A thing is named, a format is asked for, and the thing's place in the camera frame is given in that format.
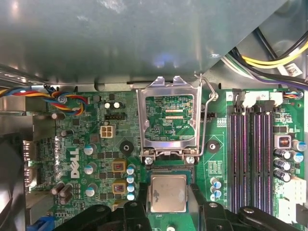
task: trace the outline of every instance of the white connector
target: white connector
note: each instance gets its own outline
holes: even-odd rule
[[[286,199],[278,199],[278,216],[279,220],[292,224],[296,222],[296,203]]]
[[[292,176],[291,181],[283,184],[283,196],[294,204],[306,203],[307,182]]]

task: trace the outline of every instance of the metal panel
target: metal panel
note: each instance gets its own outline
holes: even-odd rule
[[[53,83],[187,79],[285,2],[2,0],[0,64]]]

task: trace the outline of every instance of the yellow wire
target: yellow wire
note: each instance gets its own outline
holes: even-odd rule
[[[308,48],[308,42],[305,43],[305,45],[299,49],[299,51],[291,56],[285,57],[283,59],[280,60],[276,60],[276,61],[261,61],[261,60],[256,60],[256,59],[251,59],[249,57],[246,56],[242,56],[243,59],[245,59],[246,61],[249,61],[251,63],[255,63],[255,64],[263,64],[263,65],[282,65],[282,63],[287,64],[291,61],[293,61],[295,58],[297,58],[301,53],[303,53],[306,49]]]

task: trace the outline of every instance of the screw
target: screw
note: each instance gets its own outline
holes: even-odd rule
[[[60,95],[60,96],[57,98],[57,101],[58,101],[59,103],[66,103],[66,102],[67,102],[67,98],[66,98],[66,96]]]
[[[246,213],[254,213],[254,210],[250,209],[250,208],[244,208],[244,211]]]
[[[146,165],[151,165],[151,164],[153,164],[153,161],[154,161],[153,158],[147,157],[147,158],[145,158],[144,163]]]
[[[186,157],[186,162],[187,162],[188,164],[194,164],[194,157],[192,157],[192,156]]]
[[[213,203],[213,202],[210,203],[209,205],[210,205],[212,208],[216,208],[216,207],[218,206],[216,203]]]

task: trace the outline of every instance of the black wire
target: black wire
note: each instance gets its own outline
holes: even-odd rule
[[[266,49],[268,56],[270,57],[271,60],[277,59],[278,55],[274,51],[274,49],[271,47],[270,43],[267,41],[267,39],[264,37],[262,31],[260,30],[259,27],[257,27],[254,32],[255,36],[257,39],[262,43],[264,48]]]
[[[287,57],[291,52],[293,52],[297,47],[299,47],[303,42],[305,42],[307,38],[308,38],[308,31],[306,31],[305,34],[303,34],[303,36],[300,37],[300,39],[296,43],[294,43],[292,47],[290,47],[285,53],[276,58],[274,61]]]
[[[296,78],[296,77],[290,77],[290,76],[284,76],[284,75],[276,75],[276,74],[270,74],[270,73],[265,73],[259,70],[254,69],[252,66],[250,66],[241,56],[241,54],[239,53],[237,48],[233,48],[230,52],[230,55],[237,60],[240,64],[242,64],[244,67],[246,67],[248,70],[250,70],[251,72],[260,75],[260,76],[264,76],[266,78],[270,78],[273,80],[286,80],[286,81],[291,81],[291,82],[298,82],[301,83],[305,86],[308,86],[307,82],[304,79],[301,78]]]

